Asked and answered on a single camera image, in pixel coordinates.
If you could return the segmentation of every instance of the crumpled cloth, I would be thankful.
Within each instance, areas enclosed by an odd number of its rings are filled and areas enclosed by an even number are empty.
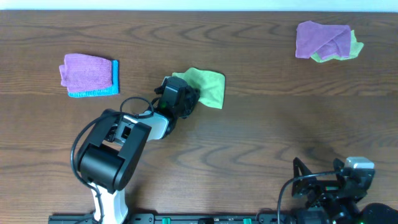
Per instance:
[[[189,68],[184,73],[174,72],[172,76],[182,78],[192,88],[199,89],[199,102],[212,108],[223,108],[225,91],[225,76],[223,74]]]
[[[318,62],[318,63],[323,63],[323,62],[327,62],[331,59],[336,59],[336,60],[348,60],[348,59],[353,59],[358,57],[360,51],[362,50],[364,44],[357,42],[356,41],[356,37],[355,37],[355,33],[354,30],[351,30],[351,49],[349,51],[349,57],[339,57],[337,55],[333,55],[331,57],[328,57],[326,59],[321,59],[319,57],[319,55],[317,53],[311,55],[311,58],[314,59],[314,61]]]
[[[333,55],[346,58],[350,47],[351,29],[348,25],[321,25],[307,21],[297,27],[297,58],[310,58],[315,52],[322,60]]]

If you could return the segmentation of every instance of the blue cloth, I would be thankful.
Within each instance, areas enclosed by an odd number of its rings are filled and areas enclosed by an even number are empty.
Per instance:
[[[111,96],[119,93],[119,62],[112,61],[112,86],[103,90],[82,91],[78,93],[68,93],[70,97],[82,98],[92,96]]]

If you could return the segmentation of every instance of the purple cloth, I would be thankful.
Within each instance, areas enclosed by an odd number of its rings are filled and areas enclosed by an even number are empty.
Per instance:
[[[297,58],[310,58],[315,52],[322,60],[332,55],[349,57],[350,47],[351,29],[348,25],[321,25],[307,21],[297,27]]]
[[[102,90],[112,86],[112,62],[83,54],[65,55],[60,65],[61,85],[69,93]]]

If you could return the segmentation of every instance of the wooden table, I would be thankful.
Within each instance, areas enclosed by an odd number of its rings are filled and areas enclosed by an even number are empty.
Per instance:
[[[336,157],[366,156],[377,173],[359,206],[398,207],[398,14],[3,11],[0,19],[0,223],[92,211],[69,164],[78,132],[129,96],[152,99],[164,76],[190,67],[225,74],[224,107],[199,104],[169,137],[148,142],[129,205],[256,213],[276,208],[295,157],[320,172]],[[349,24],[364,49],[343,62],[295,58],[296,28],[307,20]],[[68,53],[118,59],[121,94],[68,97],[58,71]],[[289,190],[282,208],[302,206]]]

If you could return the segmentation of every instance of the green cloth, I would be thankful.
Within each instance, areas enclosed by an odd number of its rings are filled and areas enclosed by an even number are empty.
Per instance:
[[[333,55],[330,56],[324,60],[322,60],[319,55],[315,52],[315,54],[313,54],[311,56],[312,59],[314,59],[316,62],[322,63],[322,62],[327,62],[331,59],[337,59],[337,60],[348,60],[348,59],[352,59],[352,58],[356,58],[358,57],[360,51],[363,48],[363,43],[359,43],[356,41],[356,37],[354,34],[354,30],[351,30],[351,48],[349,50],[349,57],[348,58],[343,58],[343,57],[339,57],[338,55]]]
[[[200,90],[199,102],[212,108],[223,108],[225,76],[218,72],[190,68],[185,73],[173,73],[185,80],[192,88]]]

